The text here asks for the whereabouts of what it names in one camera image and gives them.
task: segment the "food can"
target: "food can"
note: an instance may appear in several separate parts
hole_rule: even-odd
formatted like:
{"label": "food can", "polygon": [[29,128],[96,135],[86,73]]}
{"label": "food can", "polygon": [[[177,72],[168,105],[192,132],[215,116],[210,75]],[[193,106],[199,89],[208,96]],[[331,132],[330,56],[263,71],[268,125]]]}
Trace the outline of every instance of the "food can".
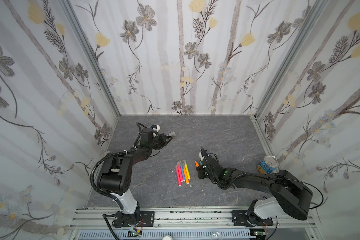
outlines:
{"label": "food can", "polygon": [[279,161],[272,155],[264,156],[263,160],[257,166],[257,170],[261,174],[270,174],[279,166]]}

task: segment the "pink marker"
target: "pink marker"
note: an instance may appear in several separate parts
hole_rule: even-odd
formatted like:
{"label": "pink marker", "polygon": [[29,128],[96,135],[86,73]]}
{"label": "pink marker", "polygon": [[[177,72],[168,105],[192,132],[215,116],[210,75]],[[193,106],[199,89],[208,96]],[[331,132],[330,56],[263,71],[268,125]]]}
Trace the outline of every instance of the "pink marker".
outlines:
{"label": "pink marker", "polygon": [[177,181],[179,183],[179,187],[181,187],[181,181],[180,181],[180,176],[179,176],[179,168],[177,166],[175,166],[176,169],[176,174],[177,174]]}
{"label": "pink marker", "polygon": [[182,182],[184,182],[185,180],[183,179],[183,174],[181,173],[180,162],[177,162],[177,168],[178,168],[178,171],[179,171],[180,180]]}

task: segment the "blue can label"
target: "blue can label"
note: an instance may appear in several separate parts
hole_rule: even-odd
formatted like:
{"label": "blue can label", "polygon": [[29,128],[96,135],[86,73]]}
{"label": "blue can label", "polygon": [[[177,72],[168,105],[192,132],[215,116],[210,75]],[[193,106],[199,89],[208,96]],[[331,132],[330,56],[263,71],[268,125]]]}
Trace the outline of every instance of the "blue can label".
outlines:
{"label": "blue can label", "polygon": [[275,167],[270,167],[268,166],[264,159],[259,163],[259,165],[257,166],[257,170],[259,171],[259,173],[261,174],[270,174],[273,172],[273,170],[275,170]]}

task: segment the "floral wallpaper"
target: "floral wallpaper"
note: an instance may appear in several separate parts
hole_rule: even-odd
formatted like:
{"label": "floral wallpaper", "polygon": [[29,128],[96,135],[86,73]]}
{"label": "floral wallpaper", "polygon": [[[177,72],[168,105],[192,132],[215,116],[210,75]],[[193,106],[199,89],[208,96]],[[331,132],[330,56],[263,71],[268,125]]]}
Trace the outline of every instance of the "floral wallpaper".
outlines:
{"label": "floral wallpaper", "polygon": [[257,117],[281,168],[324,194],[322,237],[360,239],[360,1],[328,2]]}
{"label": "floral wallpaper", "polygon": [[254,114],[312,0],[70,0],[122,114]]}
{"label": "floral wallpaper", "polygon": [[0,239],[69,237],[116,122],[89,66],[58,2],[0,1]]}

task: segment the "yellow marker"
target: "yellow marker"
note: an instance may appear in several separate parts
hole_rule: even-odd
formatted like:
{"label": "yellow marker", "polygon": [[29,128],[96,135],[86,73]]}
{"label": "yellow marker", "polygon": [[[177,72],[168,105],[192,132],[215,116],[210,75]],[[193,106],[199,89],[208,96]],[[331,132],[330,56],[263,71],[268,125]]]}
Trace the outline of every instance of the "yellow marker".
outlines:
{"label": "yellow marker", "polygon": [[187,169],[185,168],[184,164],[182,164],[182,167],[184,169],[185,182],[189,184]]}
{"label": "yellow marker", "polygon": [[189,171],[188,171],[187,162],[185,160],[184,160],[184,164],[185,164],[185,170],[187,171],[188,179],[191,179],[191,176],[189,175]]}

